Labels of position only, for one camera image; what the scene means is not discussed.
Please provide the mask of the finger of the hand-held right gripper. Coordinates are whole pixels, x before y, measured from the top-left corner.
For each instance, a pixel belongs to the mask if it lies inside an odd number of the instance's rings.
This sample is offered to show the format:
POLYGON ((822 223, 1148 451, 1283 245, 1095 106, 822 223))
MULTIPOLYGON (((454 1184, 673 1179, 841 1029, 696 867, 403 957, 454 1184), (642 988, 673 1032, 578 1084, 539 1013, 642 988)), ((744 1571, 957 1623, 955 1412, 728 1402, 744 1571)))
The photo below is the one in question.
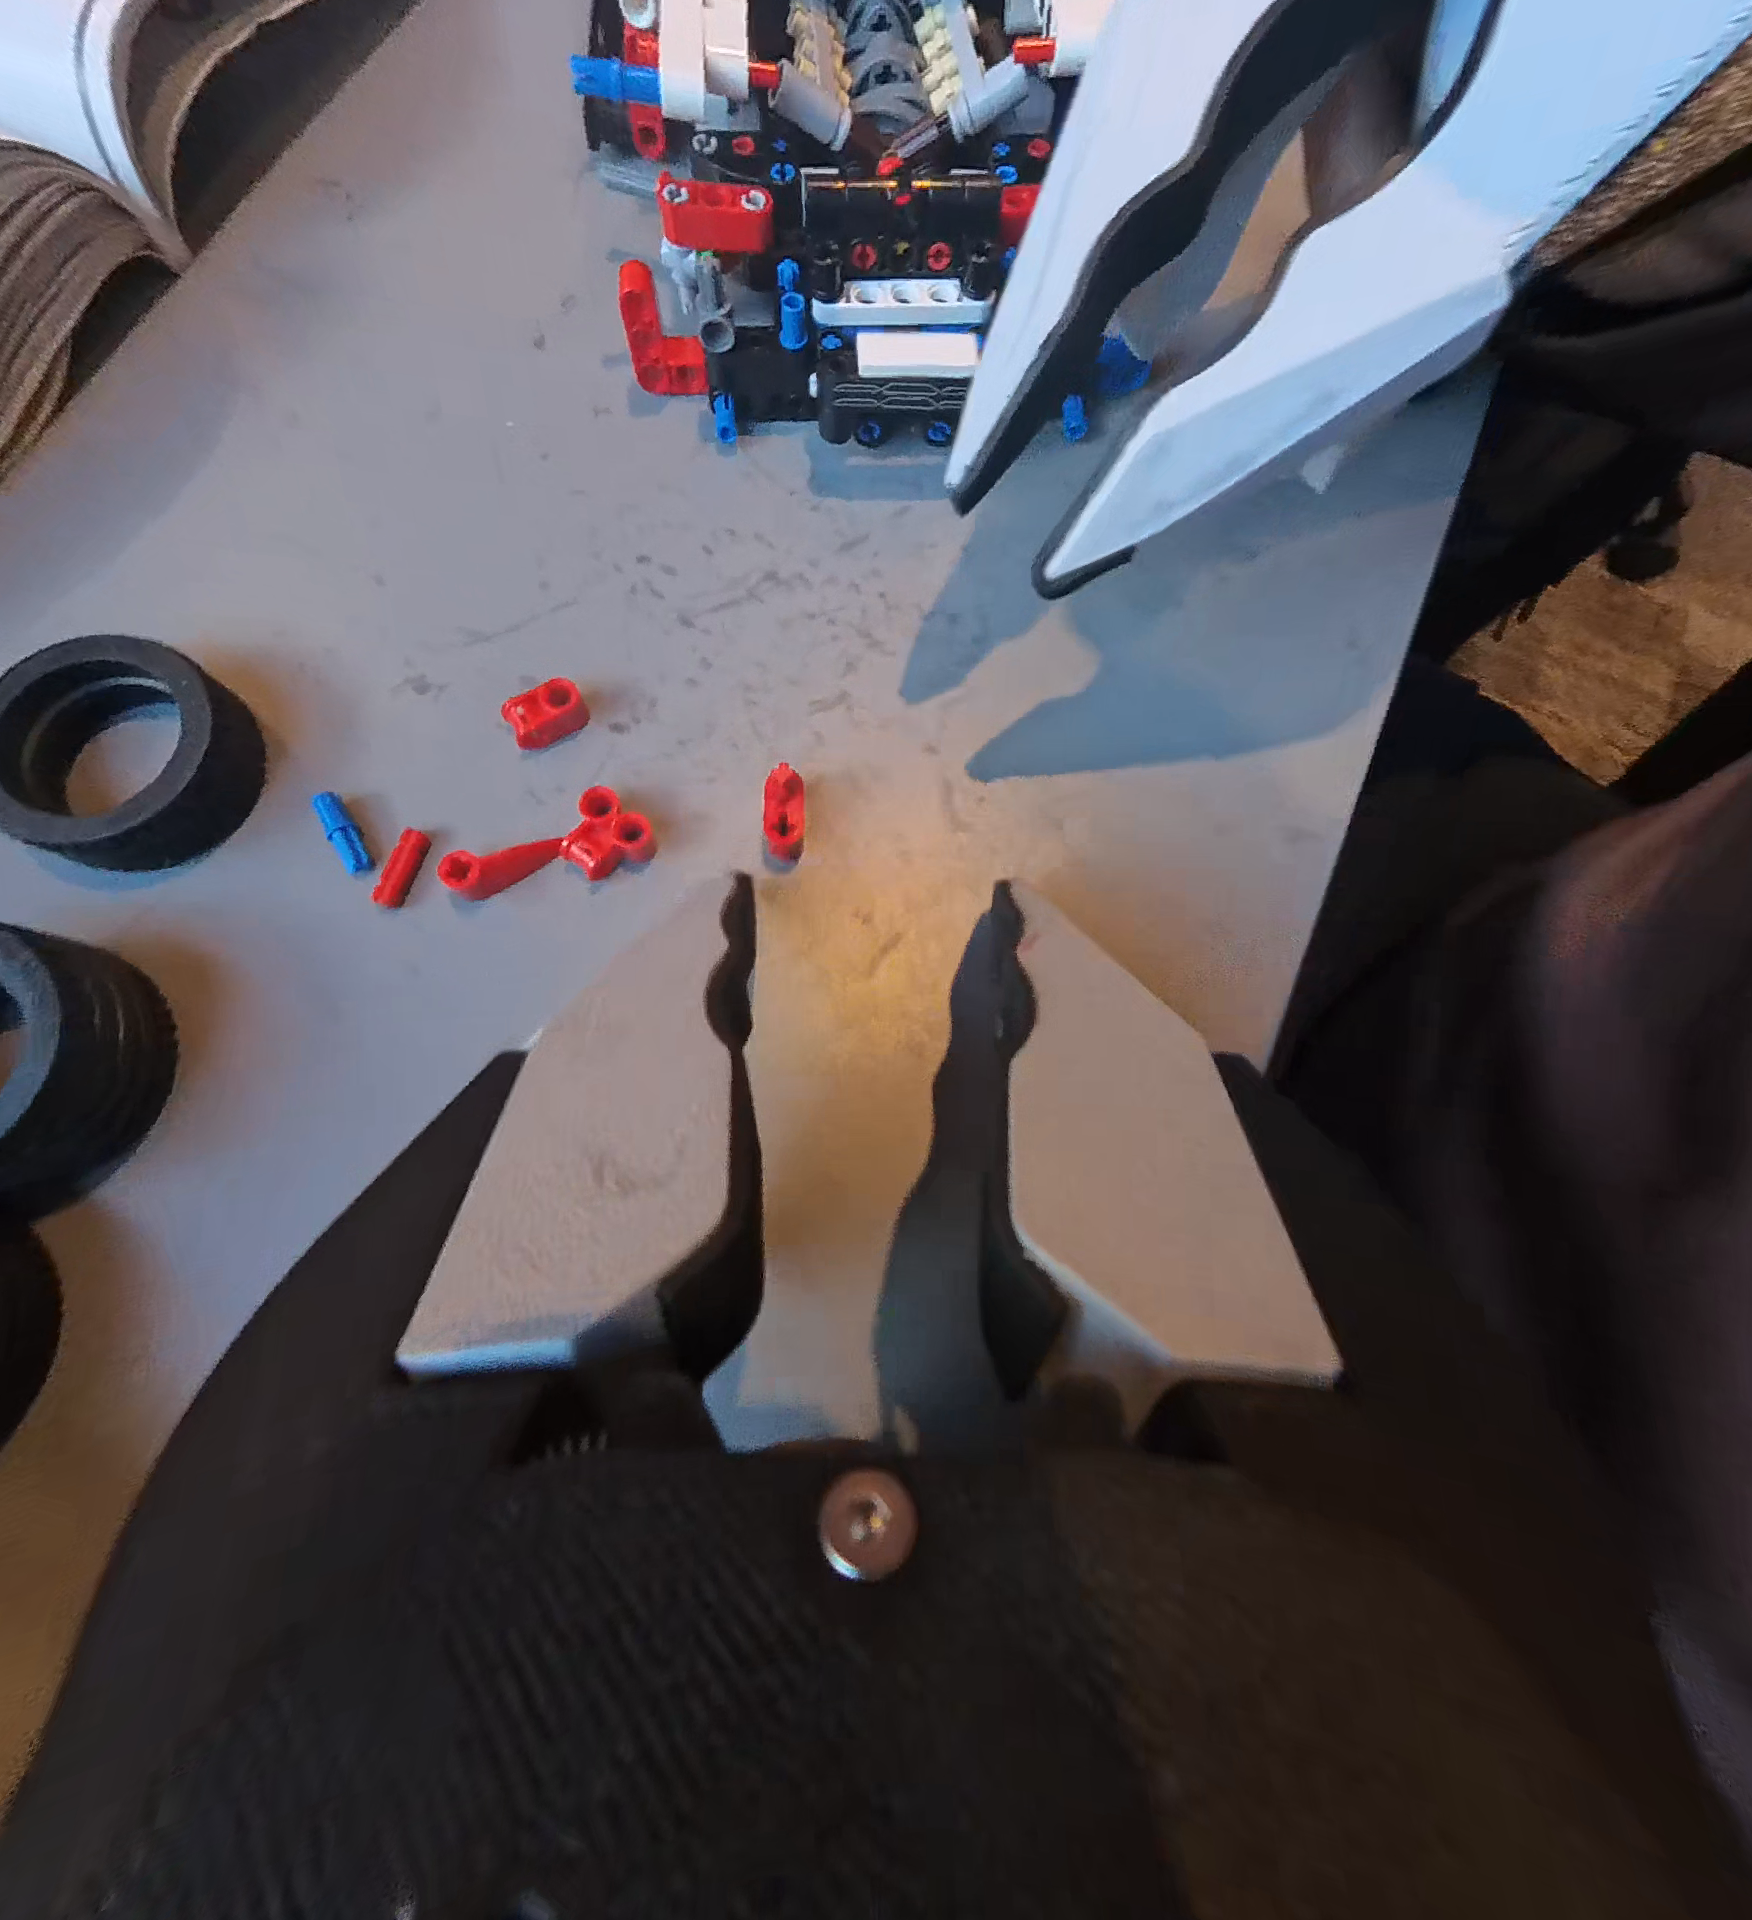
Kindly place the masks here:
POLYGON ((945 468, 971 513, 1081 392, 1124 301, 1195 256, 1202 307, 1287 149, 1287 5, 1124 1, 1081 76, 945 468))
MULTIPOLYGON (((1287 144, 1414 4, 1287 5, 1287 144)), ((1409 153, 1311 220, 1032 560, 1043 596, 1364 432, 1491 337, 1521 261, 1752 36, 1752 4, 1438 4, 1409 153)))

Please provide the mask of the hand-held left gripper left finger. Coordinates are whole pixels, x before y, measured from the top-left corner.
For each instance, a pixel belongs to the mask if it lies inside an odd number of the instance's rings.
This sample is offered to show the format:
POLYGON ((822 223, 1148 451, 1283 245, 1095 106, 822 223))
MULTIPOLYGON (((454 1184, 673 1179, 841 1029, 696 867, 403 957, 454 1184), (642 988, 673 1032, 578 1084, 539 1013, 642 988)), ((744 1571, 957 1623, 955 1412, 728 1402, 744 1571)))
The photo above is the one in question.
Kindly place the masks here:
POLYGON ((752 880, 696 885, 530 1043, 396 1345, 409 1380, 662 1357, 761 1304, 752 880))

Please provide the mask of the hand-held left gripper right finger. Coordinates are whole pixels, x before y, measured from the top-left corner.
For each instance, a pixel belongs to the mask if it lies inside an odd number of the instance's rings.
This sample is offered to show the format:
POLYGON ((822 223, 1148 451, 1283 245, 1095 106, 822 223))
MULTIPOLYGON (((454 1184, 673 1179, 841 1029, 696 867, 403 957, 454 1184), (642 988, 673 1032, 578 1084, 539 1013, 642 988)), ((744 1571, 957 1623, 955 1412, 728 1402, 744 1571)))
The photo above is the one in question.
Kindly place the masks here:
POLYGON ((999 882, 987 926, 980 1315, 1003 1393, 1328 1387, 1339 1348, 1200 1032, 1032 888, 999 882))

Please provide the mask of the toy brick race car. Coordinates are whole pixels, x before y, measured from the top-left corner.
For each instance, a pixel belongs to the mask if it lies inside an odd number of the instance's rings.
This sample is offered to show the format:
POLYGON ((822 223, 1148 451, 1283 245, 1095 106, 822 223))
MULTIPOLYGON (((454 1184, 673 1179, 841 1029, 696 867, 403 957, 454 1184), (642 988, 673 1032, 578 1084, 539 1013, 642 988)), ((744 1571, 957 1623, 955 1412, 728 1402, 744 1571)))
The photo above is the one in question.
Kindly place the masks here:
POLYGON ((598 1, 571 61, 632 385, 733 445, 945 451, 1111 4, 598 1))

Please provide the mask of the grey desk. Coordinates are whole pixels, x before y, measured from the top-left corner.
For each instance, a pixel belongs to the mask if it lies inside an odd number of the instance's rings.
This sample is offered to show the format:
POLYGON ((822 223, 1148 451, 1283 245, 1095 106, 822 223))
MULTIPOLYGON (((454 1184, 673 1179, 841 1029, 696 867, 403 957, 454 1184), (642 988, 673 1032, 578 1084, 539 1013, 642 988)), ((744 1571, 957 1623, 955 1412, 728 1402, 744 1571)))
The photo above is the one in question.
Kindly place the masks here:
POLYGON ((0 492, 0 671, 88 633, 176 645, 263 728, 255 812, 154 877, 0 832, 0 919, 166 996, 179 1077, 137 1154, 44 1226, 51 1375, 0 1452, 0 1816, 97 1582, 266 1292, 498 1051, 696 884, 759 872, 761 778, 811 794, 758 882, 749 1077, 766 1327, 731 1438, 977 1431, 964 1192, 931 1147, 950 994, 1029 882, 1209 1043, 1263 1061, 1488 402, 1459 373, 1317 492, 1270 483, 1046 602, 1032 552, 1102 443, 1046 432, 981 506, 933 457, 806 433, 721 450, 627 376, 614 268, 652 217, 556 93, 576 4, 423 4, 0 492), (506 698, 590 724, 541 753, 506 698), (565 835, 614 789, 656 850, 494 900, 448 850, 565 835), (312 812, 338 792, 374 860, 312 812), (403 828, 431 853, 371 891, 403 828))

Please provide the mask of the person's right hand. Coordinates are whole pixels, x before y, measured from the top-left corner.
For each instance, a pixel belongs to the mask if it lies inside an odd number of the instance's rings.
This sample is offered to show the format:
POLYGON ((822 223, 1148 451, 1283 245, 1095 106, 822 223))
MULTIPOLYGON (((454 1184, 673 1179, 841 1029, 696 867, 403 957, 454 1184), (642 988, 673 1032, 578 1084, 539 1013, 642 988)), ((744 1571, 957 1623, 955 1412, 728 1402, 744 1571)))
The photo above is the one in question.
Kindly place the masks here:
POLYGON ((1421 54, 1421 35, 1409 30, 1356 50, 1339 69, 1302 128, 1315 222, 1328 222, 1369 198, 1409 149, 1421 54))

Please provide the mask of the red pointed tooth piece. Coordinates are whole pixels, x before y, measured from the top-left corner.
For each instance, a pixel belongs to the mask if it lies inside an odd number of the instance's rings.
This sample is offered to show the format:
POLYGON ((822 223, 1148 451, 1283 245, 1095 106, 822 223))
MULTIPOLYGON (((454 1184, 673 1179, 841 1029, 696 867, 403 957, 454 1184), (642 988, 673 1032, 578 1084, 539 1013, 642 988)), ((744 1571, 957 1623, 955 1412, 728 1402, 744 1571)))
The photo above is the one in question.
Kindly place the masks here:
POLYGON ((565 835, 556 835, 494 850, 448 850, 433 874, 455 900, 479 904, 502 895, 558 861, 565 853, 565 840, 565 835))

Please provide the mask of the red triple-hole connector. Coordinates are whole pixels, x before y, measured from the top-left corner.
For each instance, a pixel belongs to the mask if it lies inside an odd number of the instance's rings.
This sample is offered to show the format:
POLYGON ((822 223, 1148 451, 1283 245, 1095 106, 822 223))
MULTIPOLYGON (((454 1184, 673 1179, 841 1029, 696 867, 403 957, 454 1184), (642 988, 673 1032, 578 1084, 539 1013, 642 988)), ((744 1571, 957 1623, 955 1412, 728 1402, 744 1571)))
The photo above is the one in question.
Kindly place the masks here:
POLYGON ((561 836, 558 858, 586 882, 602 884, 652 860, 655 828, 642 812, 627 809, 614 789, 593 784, 578 794, 576 807, 576 822, 561 836))

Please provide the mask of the person's brown shirt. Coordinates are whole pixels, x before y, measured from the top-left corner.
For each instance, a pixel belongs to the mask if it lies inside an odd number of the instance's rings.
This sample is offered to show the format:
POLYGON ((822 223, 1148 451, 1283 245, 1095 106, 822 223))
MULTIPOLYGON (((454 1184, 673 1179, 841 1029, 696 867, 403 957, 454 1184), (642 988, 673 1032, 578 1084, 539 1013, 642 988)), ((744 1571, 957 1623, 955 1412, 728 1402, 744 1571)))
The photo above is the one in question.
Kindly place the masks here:
POLYGON ((1752 1840, 1752 754, 1457 909, 1409 1190, 1628 1514, 1752 1840))

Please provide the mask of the red two-hole connector block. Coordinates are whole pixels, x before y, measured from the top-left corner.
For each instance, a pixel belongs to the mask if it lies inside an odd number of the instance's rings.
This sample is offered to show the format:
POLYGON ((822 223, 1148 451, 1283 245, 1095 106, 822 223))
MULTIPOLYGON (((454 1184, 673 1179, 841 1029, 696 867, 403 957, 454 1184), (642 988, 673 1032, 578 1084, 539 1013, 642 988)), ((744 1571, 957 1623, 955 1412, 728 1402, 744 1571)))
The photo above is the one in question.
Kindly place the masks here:
POLYGON ((580 688, 556 675, 506 698, 500 718, 517 751, 541 753, 582 731, 593 711, 580 688))

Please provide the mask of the yellow-cornered white booklet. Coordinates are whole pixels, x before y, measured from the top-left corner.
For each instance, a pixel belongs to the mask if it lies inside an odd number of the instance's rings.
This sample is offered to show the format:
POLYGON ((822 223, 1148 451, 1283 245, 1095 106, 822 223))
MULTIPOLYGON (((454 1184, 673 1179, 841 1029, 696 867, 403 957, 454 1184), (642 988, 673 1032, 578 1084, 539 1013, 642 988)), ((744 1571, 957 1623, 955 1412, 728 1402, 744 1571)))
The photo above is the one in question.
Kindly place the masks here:
POLYGON ((263 171, 412 4, 0 1, 0 214, 134 222, 140 252, 191 261, 217 214, 206 146, 263 171))

